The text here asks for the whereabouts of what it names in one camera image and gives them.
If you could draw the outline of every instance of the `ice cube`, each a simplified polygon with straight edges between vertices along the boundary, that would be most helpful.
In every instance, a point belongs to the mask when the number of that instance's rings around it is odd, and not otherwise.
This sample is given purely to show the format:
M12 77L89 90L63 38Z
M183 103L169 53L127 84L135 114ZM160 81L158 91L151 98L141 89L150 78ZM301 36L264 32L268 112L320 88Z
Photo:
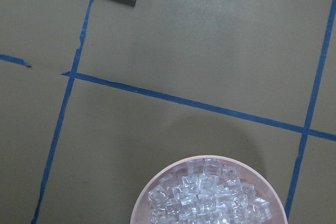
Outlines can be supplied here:
M198 176L188 175L182 177L182 192L184 195L197 194L198 192Z
M182 165L175 166L173 168L173 175L177 181L180 181L183 176L188 175L187 164L184 163Z
M165 216L165 210L162 209L152 209L150 211L150 215L151 215L151 222L153 224L158 223L158 221Z
M201 174L198 177L198 190L214 192L217 189L218 176Z
M222 174L222 161L218 158L205 158L204 159L204 174L212 174L220 176Z
M168 196L161 185L157 185L148 193L148 202L153 208L156 208L160 203L167 200Z
M230 191L221 191L215 194L215 202L217 210L231 211L232 210L232 195Z
M233 215L235 217L238 216L241 218L247 218L248 217L247 207L234 207Z
M260 218L255 215L253 206L250 204L250 201L249 201L249 206L247 207L246 220L248 224L261 224L262 223L260 221Z
M179 214L180 204L176 199L169 199L165 202L167 215Z
M211 212L197 215L198 224L214 224L214 218Z
M177 180L170 173L160 178L159 184L162 186L162 188L166 191L167 195L169 196L173 194L172 188L178 185Z
M227 187L229 188L232 195L241 195L243 194L243 189L241 187L239 179L231 179L227 181Z
M236 180L239 179L239 174L237 169L234 166L223 166L222 167L222 177L228 180Z
M195 194L191 194L181 200L182 208L186 215L194 215L200 213L197 197Z
M191 216L180 216L180 220L177 224L197 224L197 217L195 215Z
M202 213L214 211L216 209L216 204L213 194L199 194L198 206Z
M254 200L256 198L257 192L254 189L254 185L246 182L241 182L241 186L243 193L247 195L249 200Z
M235 216L234 217L234 224L249 224L246 220L246 218L244 217L239 217L239 216Z
M214 224L230 224L230 219L226 211L215 211L212 214Z
M179 214L176 214L176 213L168 214L168 215L167 215L167 219L174 219L174 220L175 220L174 224L176 224L177 221L179 220L179 219L178 219L178 218L179 218L178 216L179 216Z
M269 202L257 197L251 203L252 213L254 212L255 216L261 221L264 222L272 218L271 210L269 207Z
M233 195L232 208L247 208L248 207L248 198L247 195Z
M157 224L176 224L175 218L161 218Z
M174 198L177 201L180 201L184 197L182 189L183 185L178 185L172 188Z
M217 193L217 194L220 194L220 193L231 194L229 188L225 187L224 185L218 185L215 193Z
M188 175L203 173L203 159L192 159L187 161Z

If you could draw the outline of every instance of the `blue painter's tape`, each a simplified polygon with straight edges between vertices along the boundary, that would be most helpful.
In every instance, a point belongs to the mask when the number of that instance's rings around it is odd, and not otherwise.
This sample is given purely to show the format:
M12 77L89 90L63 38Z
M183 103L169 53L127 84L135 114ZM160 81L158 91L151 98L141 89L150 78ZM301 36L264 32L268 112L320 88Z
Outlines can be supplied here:
M15 63L15 64L19 64L19 65L31 68L31 65L29 63L27 63L25 60L20 59L20 58L16 58L16 57L13 57L13 56L1 55L0 54L0 60L8 61L8 62L11 62L11 63Z
M70 72L63 73L63 75L69 76ZM256 123L262 123L262 124L266 124L266 125L270 125L270 126L278 127L281 129L294 131L294 132L302 133L302 130L303 130L303 127L292 125L289 123L279 122L279 121L275 121L272 119L262 118L260 116L255 116L255 115L251 115L251 114L247 114L247 113L243 113L243 112L239 112L235 110L221 108L221 107L213 106L213 105L206 104L206 103L201 103L201 102L196 102L196 101L192 101L192 100L188 100L188 99L184 99L180 97L175 97L169 94L164 94L164 93L159 93L159 92L155 92L155 91L151 91L147 89L137 88L134 86L123 84L123 83L111 82L111 81L99 79L97 77L88 76L82 73L77 73L76 78L80 80L84 80L84 81L106 85L106 86L116 88L116 89L121 89L121 90L129 91L129 92L133 92L137 94L142 94L142 95L146 95L149 97L162 99L165 101L175 102L175 103L187 105L187 106L202 109L202 110L208 110L208 111L219 113L219 114L229 115L235 118L240 118L240 119L244 119L244 120L252 121Z
M309 135L320 137L320 138L325 138L329 139L331 141L336 141L336 135L326 133L326 132L321 132L321 131L316 131L316 130L309 130Z
M72 63L71 71L69 73L69 80L68 80L67 88L66 88L66 91L65 91L65 94L64 94L64 97L63 97L63 101L62 101L62 105L61 105L61 109L60 109L60 112L59 112L59 115L58 115L57 124L56 124L55 131L54 131L54 136L52 138L53 140L51 142L51 146L50 146L50 150L49 150L49 154L48 154L48 158L47 158L47 163L46 163L46 166L45 166L45 169L44 169L44 172L43 172L43 177L42 177L41 187L40 187L40 195L39 195L37 207L36 207L36 210L35 210L34 218L31 221L31 224L36 224L36 222L38 220L43 196L44 196L46 186L47 186L47 183L48 183L48 178L49 178L51 165L53 164L53 159L54 159L59 135L60 135L60 132L61 132L61 129L62 129L65 110L66 110L66 107L67 107L69 97L71 95L73 83L75 81L75 75L76 75L78 65L79 65L80 56L81 56L81 53L82 53L82 50L83 50L83 45L84 45L84 42L85 42L85 37L86 37L87 28L88 28L88 21L89 21L89 17L90 17L90 10L91 10L92 3L93 3L93 0L90 0L87 11L86 11L85 19L84 19L84 22L83 22L83 27L82 27L82 30L81 30L81 33L80 33L80 36L79 36L80 46L76 49L75 57L73 59L74 61Z
M322 49L321 49L320 60L319 60L319 64L318 64L316 75L315 75L313 89L311 91L309 106L308 106L308 109L307 109L306 120L305 120L305 123L304 123L305 124L304 125L304 131L302 133L302 137L301 137L301 141L300 141L299 155L298 155L298 157L295 161L292 180L291 180L289 191L288 191L288 197L287 197L287 202L286 202L286 206L285 206L285 212L286 212L287 218L289 218L291 207L292 207L292 204L293 204L293 199L294 199L295 190L296 190L296 186L297 186L297 182L298 182L298 178L299 178L300 167L301 167L303 155L304 155L305 148L306 148L308 134L312 133L312 132L314 133L314 131L310 131L310 126L311 126L311 121L312 121L314 110L315 110L317 96L318 96L319 89L320 89L324 64L326 62L325 60L326 60L327 54L328 54L329 42L330 42L330 38L331 38L332 27L333 27L334 20L335 20L335 14L336 14L336 0L332 0L330 12L329 12L329 18L328 18L328 22L327 22L327 27L325 29L326 31L325 31L325 34L324 34L324 40L323 40L323 45L322 45Z

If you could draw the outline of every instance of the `blue tape line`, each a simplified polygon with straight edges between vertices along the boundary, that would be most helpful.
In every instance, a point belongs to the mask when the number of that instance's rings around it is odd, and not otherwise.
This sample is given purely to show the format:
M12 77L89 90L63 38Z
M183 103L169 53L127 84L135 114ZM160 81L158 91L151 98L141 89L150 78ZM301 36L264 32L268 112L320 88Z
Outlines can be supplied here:
M336 141L336 135L326 133L326 132L309 130L309 135L320 137L320 138L325 138L325 139L328 139L328 140L331 140L331 141Z
M287 197L287 202L286 202L286 206L285 206L285 212L286 212L286 215L287 215L287 219L289 218L292 203L293 203L293 199L294 199L294 195L295 195L295 190L296 190L296 186L297 186L297 182L298 182L298 178L299 178L300 167L301 167L303 155L304 155L305 148L306 148L308 134L312 132L312 131L310 131L310 126L311 126L311 121L312 121L314 110L315 110L317 96L318 96L319 89L320 89L324 64L325 64L325 62L326 62L325 60L327 58L332 27L333 27L334 20L335 20L335 14L336 14L336 0L332 0L330 12L329 12L329 18L328 18L328 22L327 22L327 27L325 29L326 31L325 31L325 34L324 34L324 40L323 40L323 45L322 45L322 49L321 49L320 60L319 60L319 64L318 64L316 75L315 75L313 89L311 91L309 106L308 106L308 109L307 109L306 120L305 120L305 123L304 123L305 124L304 125L304 131L302 133L302 137L301 137L301 141L300 141L299 155L298 155L298 157L296 158L296 161L295 161L292 180L291 180L289 191L288 191L288 197Z
M62 75L69 76L69 74L70 72L66 72L66 73L63 73ZM235 110L230 110L230 109L221 108L218 106L209 105L206 103L201 103L201 102L196 102L196 101L192 101L192 100L188 100L188 99L184 99L180 97L175 97L169 94L164 94L164 93L159 93L159 92L155 92L155 91L151 91L147 89L137 88L134 86L123 84L123 83L111 82L111 81L99 79L97 77L88 76L82 73L77 73L76 78L83 80L83 81L94 82L94 83L106 85L112 88L121 89L121 90L129 91L129 92L133 92L137 94L142 94L142 95L146 95L149 97L162 99L165 101L175 102L175 103L187 105L187 106L202 109L202 110L208 110L208 111L219 113L219 114L233 116L235 118L240 118L240 119L244 119L247 121L262 123L262 124L278 127L281 129L286 129L286 130L299 132L299 133L302 133L303 131L303 127L292 125L289 123L279 122L279 121L275 121L275 120L268 119L268 118L262 118L260 116L255 116L255 115L251 115L251 114L247 114L247 113L243 113L243 112L239 112Z
M41 203L42 203L42 200L43 200L44 192L46 190L46 186L47 186L47 182L48 182L48 178L49 178L49 174L50 174L51 165L53 164L53 159L54 159L54 155L55 155L57 142L58 142L59 135L60 135L60 132L61 132L61 129L62 129L65 110L66 110L66 107L67 107L69 97L71 95L73 83L75 82L75 76L76 76L76 72L77 72L77 69L78 69L80 56L81 56L81 53L82 53L82 50L83 50L83 45L84 45L84 41L85 41L85 37L86 37L86 32L87 32L88 21L89 21L89 16L90 16L90 10L91 10L92 3L93 3L93 0L90 0L87 11L86 11L86 14L85 14L83 27L82 27L82 30L81 30L81 33L80 33L80 36L79 36L80 46L76 49L75 57L73 59L74 61L72 63L71 71L69 73L69 80L68 80L67 88L66 88L64 98L63 98L63 101L62 101L62 106L61 106L61 109L60 109L60 112L59 112L59 115L58 115L58 120L57 120L57 124L56 124L55 131L54 131L54 137L52 138L53 140L51 142L51 146L50 146L50 150L49 150L49 154L48 154L48 158L47 158L47 163L46 163L46 166L45 166L45 169L44 169L44 172L43 172L43 177L42 177L42 181L41 181L41 188L40 188L40 195L39 195L37 207L36 207L36 210L35 210L34 218L31 221L31 224L36 224L38 216L39 216Z
M31 65L28 64L25 60L20 59L20 58L16 58L16 57L13 57L13 56L1 55L0 54L0 60L8 61L8 62L11 62L11 63L15 63L15 64L19 64L19 65L31 68Z

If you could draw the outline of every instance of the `bowl rim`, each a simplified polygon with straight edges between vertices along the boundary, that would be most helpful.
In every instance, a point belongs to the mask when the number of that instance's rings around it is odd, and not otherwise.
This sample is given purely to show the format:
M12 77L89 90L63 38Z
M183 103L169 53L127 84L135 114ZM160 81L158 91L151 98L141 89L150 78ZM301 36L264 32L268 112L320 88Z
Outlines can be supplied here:
M132 216L131 216L131 220L130 220L130 224L133 224L135 223L135 217L136 217L136 210L138 209L138 206L140 204L140 201L143 197L143 195L146 193L146 191L148 190L148 188L153 184L154 181L156 181L163 173L167 172L169 169L173 168L174 166L176 165L179 165L181 163L184 163L184 162L187 162L189 160L193 160L193 159L199 159L199 158L218 158L218 159L221 159L221 160L224 160L224 161L229 161L229 162L232 162L232 163L235 163L237 165L240 165L242 166L243 168L246 168L248 170L250 170L251 172L253 172L256 176L258 176L267 186L268 188L271 190L271 192L274 194L280 208L281 208L281 212L282 212L282 215L284 216L284 220L285 220L285 224L288 224L288 221L287 221L287 217L286 217L286 213L285 213L285 210L283 208L283 205L282 205L282 202L279 198L279 196L277 195L277 193L275 192L275 190L273 189L273 187L270 185L270 183L267 182L267 180L262 177L256 170L254 170L253 168L249 167L248 165L238 161L238 160L235 160L233 158L229 158L229 157L223 157L223 156L216 156L216 155L199 155L199 156L192 156L192 157L187 157L187 158L184 158L184 159L181 159L179 161L176 161L174 162L173 164L167 166L166 168L162 169L161 171L159 171L147 184L146 186L142 189L141 193L139 194L135 204L134 204L134 207L133 207L133 210L132 210Z

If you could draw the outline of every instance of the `pink bowl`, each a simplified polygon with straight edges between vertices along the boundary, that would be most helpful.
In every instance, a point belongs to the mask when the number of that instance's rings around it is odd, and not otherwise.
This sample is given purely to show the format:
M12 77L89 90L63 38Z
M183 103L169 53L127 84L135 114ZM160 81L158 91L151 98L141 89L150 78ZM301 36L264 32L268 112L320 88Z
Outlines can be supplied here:
M140 193L133 208L130 224L151 224L149 215L150 205L147 202L148 192L159 184L160 178L168 173L171 173L173 167L185 163L188 160L198 158L218 158L222 160L223 164L225 165L235 166L236 169L238 169L241 179L253 184L261 198L267 200L270 203L272 219L269 221L265 221L264 224L288 224L285 210L283 209L282 203L278 195L271 187L271 185L259 173L257 173L251 167L234 159L212 155L202 155L185 158L183 160L175 162L174 164L166 167L158 174L156 174Z

